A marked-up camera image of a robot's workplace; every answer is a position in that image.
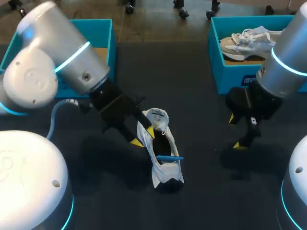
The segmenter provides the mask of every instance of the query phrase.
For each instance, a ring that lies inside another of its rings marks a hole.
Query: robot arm
[[[142,146],[123,124],[133,115],[154,138],[139,103],[107,79],[109,67],[55,3],[49,1],[34,8],[21,20],[17,33],[23,49],[1,78],[3,113],[24,115],[48,104],[57,93],[58,75],[79,95],[89,95],[107,128],[115,127],[129,142]]]
[[[247,88],[233,87],[226,96],[232,111],[229,123],[246,119],[248,130],[234,145],[248,148],[255,137],[261,136],[260,122],[270,119],[283,100],[297,92],[307,80],[307,2],[283,31],[271,54]]]

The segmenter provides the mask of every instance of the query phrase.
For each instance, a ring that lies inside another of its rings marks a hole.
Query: caster
[[[130,2],[128,2],[125,6],[126,14],[133,14],[134,7],[130,5]]]
[[[275,10],[272,6],[268,5],[265,8],[265,15],[273,15],[275,13]]]
[[[184,0],[174,0],[173,4],[175,9],[181,9],[184,7]]]
[[[12,10],[16,10],[17,9],[17,4],[16,3],[12,2],[12,1],[9,1],[8,4],[10,5]]]
[[[23,18],[24,16],[26,16],[26,12],[24,10],[24,8],[19,9],[19,13],[21,15],[21,17]]]
[[[188,11],[184,10],[184,9],[181,9],[180,12],[179,12],[179,16],[182,18],[182,19],[186,19],[187,17],[189,17],[190,15],[188,14]]]
[[[210,20],[212,17],[215,16],[215,12],[214,11],[207,11],[206,16],[207,16],[208,20]]]

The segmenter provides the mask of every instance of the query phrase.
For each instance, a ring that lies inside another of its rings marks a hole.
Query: blue box
[[[208,52],[218,94],[228,93],[232,87],[241,86],[245,77],[254,78],[261,65],[226,65],[220,47],[220,40],[232,33],[242,33],[247,28],[264,26],[268,30],[281,31],[291,22],[293,16],[249,16],[211,18]],[[307,84],[301,89],[307,92]]]
[[[98,20],[71,20],[80,33],[87,39],[92,47],[107,48],[106,63],[110,67],[109,79],[114,79],[116,40],[111,19]],[[6,69],[18,52],[22,49],[22,39],[15,33],[6,51],[0,69]],[[56,98],[81,97],[59,78],[59,90]]]

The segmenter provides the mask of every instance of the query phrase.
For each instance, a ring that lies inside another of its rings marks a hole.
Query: cable
[[[58,103],[54,105],[52,112],[51,112],[50,130],[46,137],[48,140],[50,140],[50,138],[52,137],[53,131],[54,131],[56,112],[58,108],[60,108],[64,104],[73,104],[75,106],[79,106],[79,102],[75,99],[65,99],[65,100],[59,101]]]

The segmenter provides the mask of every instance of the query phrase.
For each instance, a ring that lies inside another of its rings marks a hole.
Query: sneaker
[[[245,29],[241,34],[232,34],[220,41],[222,53],[230,59],[244,61],[250,56],[266,58],[282,31],[270,31],[260,26]]]
[[[143,111],[143,114],[151,121],[155,138],[153,139],[148,134],[140,122],[138,122],[137,135],[147,148],[153,163],[154,188],[157,188],[160,183],[166,185],[165,187],[169,187],[170,184],[174,185],[174,182],[184,183],[180,166],[180,160],[183,158],[179,157],[174,137],[168,127],[169,119],[166,111],[152,108]]]

